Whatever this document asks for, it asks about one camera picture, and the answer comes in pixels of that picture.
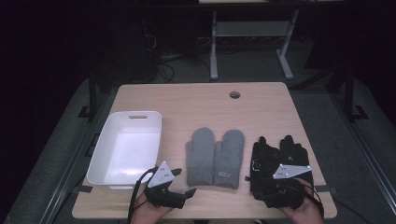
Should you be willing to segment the dark computer tower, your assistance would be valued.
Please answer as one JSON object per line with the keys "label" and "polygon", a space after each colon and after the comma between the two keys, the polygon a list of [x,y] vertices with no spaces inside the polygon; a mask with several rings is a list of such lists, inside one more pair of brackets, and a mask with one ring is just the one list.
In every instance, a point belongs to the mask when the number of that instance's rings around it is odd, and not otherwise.
{"label": "dark computer tower", "polygon": [[140,20],[134,15],[126,16],[126,51],[133,81],[150,83],[156,77],[157,64],[152,53],[147,49]]}

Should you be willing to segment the person's left hand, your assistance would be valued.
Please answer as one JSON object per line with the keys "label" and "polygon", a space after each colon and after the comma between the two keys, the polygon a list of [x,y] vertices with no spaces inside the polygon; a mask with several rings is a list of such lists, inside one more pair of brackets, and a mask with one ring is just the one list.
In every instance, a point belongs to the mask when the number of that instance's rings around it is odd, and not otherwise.
{"label": "person's left hand", "polygon": [[173,210],[172,207],[157,207],[150,203],[144,193],[135,200],[130,224],[156,224]]}

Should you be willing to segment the person's right hand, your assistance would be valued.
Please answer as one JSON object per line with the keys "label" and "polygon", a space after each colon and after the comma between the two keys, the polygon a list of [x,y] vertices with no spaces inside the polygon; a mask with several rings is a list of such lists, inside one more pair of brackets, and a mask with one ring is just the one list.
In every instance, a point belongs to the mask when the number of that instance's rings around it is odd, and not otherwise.
{"label": "person's right hand", "polygon": [[293,224],[324,224],[318,207],[307,198],[304,198],[303,204],[297,209],[281,207],[280,210]]}

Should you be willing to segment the grey metal rail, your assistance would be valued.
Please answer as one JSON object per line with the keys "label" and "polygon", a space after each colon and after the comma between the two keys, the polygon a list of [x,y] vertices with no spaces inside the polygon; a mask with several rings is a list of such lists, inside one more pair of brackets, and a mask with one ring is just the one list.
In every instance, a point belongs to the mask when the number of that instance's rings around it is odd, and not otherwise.
{"label": "grey metal rail", "polygon": [[78,92],[66,108],[43,151],[43,167],[48,172],[43,178],[51,189],[38,224],[61,223],[61,216],[64,220],[72,217],[71,210],[88,171],[93,144],[104,126],[117,91],[96,94],[98,112],[92,119],[78,115],[90,100],[84,92]]}
{"label": "grey metal rail", "polygon": [[369,144],[367,141],[364,139],[361,130],[356,124],[356,121],[358,119],[364,119],[364,113],[362,109],[360,112],[356,115],[352,114],[349,115],[347,113],[347,109],[344,106],[344,102],[341,100],[341,98],[337,95],[331,95],[331,99],[334,103],[334,106],[337,108],[337,110],[341,113],[341,117],[348,127],[349,131],[353,135],[353,138],[355,139],[357,145],[359,146],[359,149],[361,150],[361,153],[368,164],[368,168],[370,172],[372,173],[372,176],[378,185],[382,195],[384,196],[385,200],[387,201],[392,213],[394,216],[396,216],[396,188],[394,188],[388,177],[386,176],[385,172],[383,171],[380,163],[376,159],[372,149],[370,148]]}

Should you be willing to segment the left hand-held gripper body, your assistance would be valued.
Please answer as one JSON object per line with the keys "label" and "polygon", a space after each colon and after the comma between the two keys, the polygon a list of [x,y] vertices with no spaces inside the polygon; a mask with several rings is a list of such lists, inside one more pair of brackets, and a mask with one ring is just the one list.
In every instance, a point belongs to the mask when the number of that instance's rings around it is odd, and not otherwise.
{"label": "left hand-held gripper body", "polygon": [[176,176],[173,176],[166,161],[163,161],[149,179],[144,193],[150,203],[155,206],[165,206],[182,209],[186,200],[184,193],[169,190]]}

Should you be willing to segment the white metal desk frame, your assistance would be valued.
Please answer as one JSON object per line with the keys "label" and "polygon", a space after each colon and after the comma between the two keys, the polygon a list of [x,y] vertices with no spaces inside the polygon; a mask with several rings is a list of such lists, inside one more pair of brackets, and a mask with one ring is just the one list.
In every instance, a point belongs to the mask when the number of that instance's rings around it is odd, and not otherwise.
{"label": "white metal desk frame", "polygon": [[294,79],[290,70],[286,53],[299,15],[296,9],[291,13],[288,21],[218,21],[217,12],[212,13],[211,50],[210,50],[210,79],[217,80],[217,38],[218,37],[284,37],[283,45],[276,50],[276,57],[287,80]]}

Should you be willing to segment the black metal stand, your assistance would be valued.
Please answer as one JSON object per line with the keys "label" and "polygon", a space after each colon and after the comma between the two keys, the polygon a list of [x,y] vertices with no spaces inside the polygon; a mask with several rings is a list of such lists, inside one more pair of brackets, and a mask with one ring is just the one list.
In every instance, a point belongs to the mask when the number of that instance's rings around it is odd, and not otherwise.
{"label": "black metal stand", "polygon": [[368,119],[367,114],[360,105],[353,104],[354,99],[354,75],[350,66],[346,68],[345,91],[344,91],[344,112],[350,122],[356,119]]}
{"label": "black metal stand", "polygon": [[96,68],[97,66],[93,65],[88,76],[89,104],[83,106],[78,113],[79,118],[85,118],[89,121],[92,121],[97,113],[97,93],[95,80]]}

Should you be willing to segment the white plastic bin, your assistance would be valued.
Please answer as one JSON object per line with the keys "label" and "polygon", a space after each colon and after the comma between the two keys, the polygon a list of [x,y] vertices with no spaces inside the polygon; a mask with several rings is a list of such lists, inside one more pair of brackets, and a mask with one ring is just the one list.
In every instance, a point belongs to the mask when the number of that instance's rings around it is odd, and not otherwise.
{"label": "white plastic bin", "polygon": [[112,113],[92,153],[88,182],[110,189],[132,189],[142,174],[156,165],[161,138],[159,112]]}

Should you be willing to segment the grey mitten with label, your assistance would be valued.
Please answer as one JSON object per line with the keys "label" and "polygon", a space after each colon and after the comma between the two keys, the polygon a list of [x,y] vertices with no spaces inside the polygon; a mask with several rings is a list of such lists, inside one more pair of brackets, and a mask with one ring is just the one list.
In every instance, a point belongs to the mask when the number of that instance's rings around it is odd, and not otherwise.
{"label": "grey mitten with label", "polygon": [[215,186],[238,189],[244,147],[245,136],[239,130],[226,132],[215,144]]}

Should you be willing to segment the plain grey mitten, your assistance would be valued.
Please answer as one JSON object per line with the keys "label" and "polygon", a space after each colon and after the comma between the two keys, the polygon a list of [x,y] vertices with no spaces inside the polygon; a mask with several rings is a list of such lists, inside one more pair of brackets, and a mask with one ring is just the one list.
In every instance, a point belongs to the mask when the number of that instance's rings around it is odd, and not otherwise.
{"label": "plain grey mitten", "polygon": [[209,128],[196,130],[186,144],[187,184],[211,186],[214,182],[214,134]]}

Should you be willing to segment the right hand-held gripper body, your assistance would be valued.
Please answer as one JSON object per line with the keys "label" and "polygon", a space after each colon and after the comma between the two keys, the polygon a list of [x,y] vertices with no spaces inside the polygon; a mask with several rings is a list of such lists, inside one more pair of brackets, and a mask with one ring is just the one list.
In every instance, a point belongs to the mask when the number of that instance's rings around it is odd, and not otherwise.
{"label": "right hand-held gripper body", "polygon": [[297,175],[309,173],[309,165],[280,164],[276,171],[263,180],[268,188],[264,202],[269,208],[300,207],[304,200],[304,186],[296,179]]}

